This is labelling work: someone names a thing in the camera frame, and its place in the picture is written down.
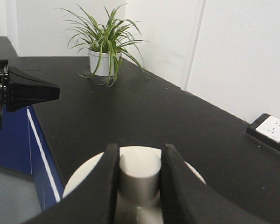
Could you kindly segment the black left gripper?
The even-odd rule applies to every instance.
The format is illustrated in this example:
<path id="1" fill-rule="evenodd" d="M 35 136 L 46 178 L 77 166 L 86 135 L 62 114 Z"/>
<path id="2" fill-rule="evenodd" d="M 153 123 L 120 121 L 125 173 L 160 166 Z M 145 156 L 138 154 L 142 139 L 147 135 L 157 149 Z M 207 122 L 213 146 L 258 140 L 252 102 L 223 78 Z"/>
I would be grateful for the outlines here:
<path id="1" fill-rule="evenodd" d="M 0 129 L 5 100 L 6 111 L 15 112 L 28 105 L 57 100 L 59 94 L 58 85 L 35 78 L 16 67 L 8 68 L 8 60 L 0 59 Z"/>

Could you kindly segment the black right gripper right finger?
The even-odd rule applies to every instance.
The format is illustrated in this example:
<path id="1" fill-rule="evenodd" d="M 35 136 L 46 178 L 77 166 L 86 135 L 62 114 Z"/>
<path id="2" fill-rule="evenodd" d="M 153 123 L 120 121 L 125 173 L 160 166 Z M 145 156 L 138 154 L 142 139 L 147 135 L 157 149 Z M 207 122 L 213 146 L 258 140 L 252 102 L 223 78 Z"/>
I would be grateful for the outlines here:
<path id="1" fill-rule="evenodd" d="M 264 224 L 203 183 L 175 146 L 161 149 L 160 199 L 165 224 Z"/>

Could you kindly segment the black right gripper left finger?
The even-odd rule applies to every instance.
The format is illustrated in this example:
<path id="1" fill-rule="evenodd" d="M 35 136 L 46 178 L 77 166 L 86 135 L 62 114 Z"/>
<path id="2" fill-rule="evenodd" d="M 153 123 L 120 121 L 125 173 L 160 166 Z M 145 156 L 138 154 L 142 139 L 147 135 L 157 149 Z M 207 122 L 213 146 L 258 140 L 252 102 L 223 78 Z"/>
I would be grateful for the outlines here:
<path id="1" fill-rule="evenodd" d="M 119 187 L 119 146 L 107 145 L 94 169 L 64 199 L 27 224 L 113 224 Z"/>

